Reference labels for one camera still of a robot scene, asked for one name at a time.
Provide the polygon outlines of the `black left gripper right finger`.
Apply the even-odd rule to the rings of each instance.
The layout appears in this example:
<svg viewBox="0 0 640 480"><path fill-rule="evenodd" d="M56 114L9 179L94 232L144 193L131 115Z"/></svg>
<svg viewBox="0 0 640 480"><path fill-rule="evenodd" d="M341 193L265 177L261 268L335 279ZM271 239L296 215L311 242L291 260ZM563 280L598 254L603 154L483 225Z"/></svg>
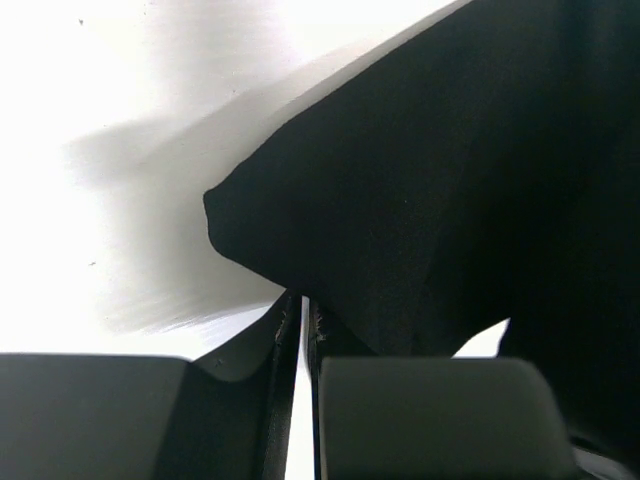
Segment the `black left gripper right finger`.
<svg viewBox="0 0 640 480"><path fill-rule="evenodd" d="M308 305L319 479L578 479L544 377L517 359L386 357Z"/></svg>

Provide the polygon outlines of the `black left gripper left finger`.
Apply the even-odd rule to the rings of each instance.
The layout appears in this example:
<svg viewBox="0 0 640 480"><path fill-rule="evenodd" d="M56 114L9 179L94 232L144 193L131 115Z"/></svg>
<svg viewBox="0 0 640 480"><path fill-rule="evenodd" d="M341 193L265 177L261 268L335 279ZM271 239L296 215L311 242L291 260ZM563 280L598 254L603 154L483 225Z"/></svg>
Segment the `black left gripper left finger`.
<svg viewBox="0 0 640 480"><path fill-rule="evenodd" d="M5 354L5 479L281 479L300 337L284 293L194 361Z"/></svg>

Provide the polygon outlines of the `black skirt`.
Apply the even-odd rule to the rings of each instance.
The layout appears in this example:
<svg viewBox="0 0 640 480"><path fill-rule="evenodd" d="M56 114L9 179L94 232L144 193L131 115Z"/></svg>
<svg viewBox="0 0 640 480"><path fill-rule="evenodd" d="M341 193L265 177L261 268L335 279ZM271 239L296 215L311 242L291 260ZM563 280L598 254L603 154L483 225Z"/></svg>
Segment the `black skirt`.
<svg viewBox="0 0 640 480"><path fill-rule="evenodd" d="M473 1L203 197L214 249L369 350L501 320L571 434L639 467L639 5Z"/></svg>

